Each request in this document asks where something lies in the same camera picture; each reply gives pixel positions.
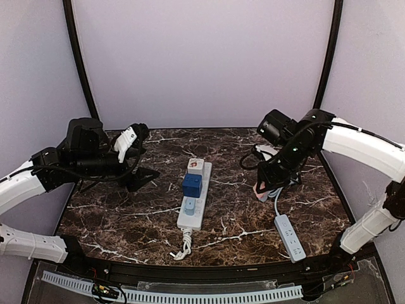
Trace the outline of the pink cube charger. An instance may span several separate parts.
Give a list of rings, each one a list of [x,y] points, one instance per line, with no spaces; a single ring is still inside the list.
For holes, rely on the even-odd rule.
[[[254,193],[256,195],[256,198],[258,199],[258,201],[260,202],[265,202],[268,199],[268,194],[269,191],[265,191],[263,193],[258,193],[256,190],[256,186],[253,187]]]

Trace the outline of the blue cube socket adapter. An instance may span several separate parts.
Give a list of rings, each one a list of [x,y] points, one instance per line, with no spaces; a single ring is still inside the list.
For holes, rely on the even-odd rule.
[[[198,174],[186,174],[182,182],[183,195],[199,198],[203,189],[203,177]]]

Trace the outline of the white cube socket adapter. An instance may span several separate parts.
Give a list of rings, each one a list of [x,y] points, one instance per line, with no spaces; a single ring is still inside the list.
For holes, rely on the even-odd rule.
[[[190,158],[187,165],[187,173],[194,175],[203,175],[204,160],[201,158]]]

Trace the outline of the light blue cube charger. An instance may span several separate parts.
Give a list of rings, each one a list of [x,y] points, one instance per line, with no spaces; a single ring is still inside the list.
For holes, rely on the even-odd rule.
[[[186,198],[185,206],[184,206],[184,213],[187,216],[193,216],[195,213],[196,207],[196,199],[195,198]]]

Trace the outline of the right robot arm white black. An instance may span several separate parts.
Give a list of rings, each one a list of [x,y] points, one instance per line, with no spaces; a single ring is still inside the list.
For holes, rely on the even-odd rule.
[[[258,134],[278,151],[257,148],[262,154],[255,166],[254,191],[264,198],[296,179],[304,161],[317,153],[348,161],[339,172],[355,179],[364,167],[385,177],[387,187],[373,206],[348,227],[330,250],[333,257],[351,257],[390,226],[404,221],[404,145],[358,127],[333,113],[310,110],[300,121],[278,110],[265,115]]]

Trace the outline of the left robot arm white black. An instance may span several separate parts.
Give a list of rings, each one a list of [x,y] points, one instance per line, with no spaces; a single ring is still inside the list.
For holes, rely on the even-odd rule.
[[[148,137],[149,128],[144,123],[133,123],[109,139],[101,121],[74,118],[57,147],[39,151],[1,179],[1,213],[79,181],[117,182],[130,192],[139,190],[159,176],[159,172],[137,165],[145,153],[142,145]],[[84,255],[73,236],[45,236],[5,224],[1,225],[1,254],[55,263]]]

